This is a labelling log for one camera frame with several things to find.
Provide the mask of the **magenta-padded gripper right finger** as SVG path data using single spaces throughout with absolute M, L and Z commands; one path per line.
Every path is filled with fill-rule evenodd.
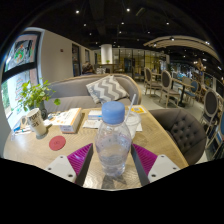
M 166 155 L 156 155 L 136 144 L 131 146 L 131 154 L 142 186 L 180 170 Z

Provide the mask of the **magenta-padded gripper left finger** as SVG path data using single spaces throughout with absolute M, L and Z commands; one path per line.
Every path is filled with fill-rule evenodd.
M 82 186 L 93 155 L 93 144 L 90 143 L 68 156 L 59 155 L 45 170 L 65 180 Z

